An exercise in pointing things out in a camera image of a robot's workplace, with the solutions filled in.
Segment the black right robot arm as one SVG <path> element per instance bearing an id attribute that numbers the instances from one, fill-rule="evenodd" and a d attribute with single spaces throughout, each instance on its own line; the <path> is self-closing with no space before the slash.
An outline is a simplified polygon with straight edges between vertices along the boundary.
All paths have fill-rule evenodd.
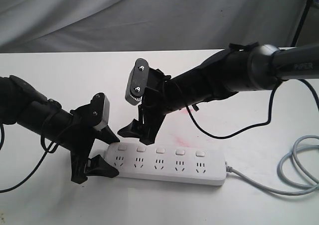
<path id="1" fill-rule="evenodd" d="M 121 137 L 137 138 L 150 145 L 167 114 L 181 109 L 198 110 L 199 103 L 228 99 L 239 92 L 275 93 L 285 81 L 307 84 L 319 77 L 319 47 L 290 49 L 257 42 L 230 44 L 200 65 L 176 76 L 164 74 L 139 58 L 130 72 L 125 99 L 138 107 L 138 118 L 121 128 Z"/>

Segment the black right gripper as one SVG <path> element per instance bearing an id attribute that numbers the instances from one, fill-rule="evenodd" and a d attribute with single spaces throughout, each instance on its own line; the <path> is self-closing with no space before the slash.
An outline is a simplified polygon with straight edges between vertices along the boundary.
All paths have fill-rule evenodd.
<path id="1" fill-rule="evenodd" d="M 170 85 L 170 75 L 164 74 L 159 69 L 150 68 L 148 83 L 142 103 L 139 105 L 139 115 L 143 122 L 133 119 L 117 134 L 121 137 L 140 137 L 139 142 L 144 145 L 154 144 L 166 115 L 172 112 L 172 105 L 168 98 Z"/>

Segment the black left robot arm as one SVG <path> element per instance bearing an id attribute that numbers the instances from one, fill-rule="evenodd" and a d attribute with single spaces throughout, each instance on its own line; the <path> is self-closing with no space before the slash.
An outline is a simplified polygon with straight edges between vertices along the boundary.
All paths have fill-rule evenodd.
<path id="1" fill-rule="evenodd" d="M 0 79 L 0 122 L 19 124 L 70 151 L 71 180 L 77 184 L 89 176 L 114 178 L 119 171 L 102 156 L 89 158 L 96 139 L 112 144 L 118 137 L 108 126 L 110 103 L 104 93 L 97 93 L 89 104 L 70 112 L 61 104 L 37 91 L 23 79 L 10 75 Z"/>

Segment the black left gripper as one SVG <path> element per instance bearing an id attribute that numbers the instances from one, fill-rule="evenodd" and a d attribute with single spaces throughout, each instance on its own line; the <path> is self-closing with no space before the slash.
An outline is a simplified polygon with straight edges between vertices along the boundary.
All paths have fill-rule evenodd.
<path id="1" fill-rule="evenodd" d="M 115 178 L 118 169 L 108 164 L 101 155 L 89 158 L 95 141 L 95 130 L 88 123 L 91 115 L 88 104 L 71 110 L 71 121 L 60 136 L 62 147 L 70 151 L 71 181 L 82 184 L 88 176 Z M 110 145 L 120 142 L 120 139 L 107 125 L 99 131 L 99 140 Z"/>

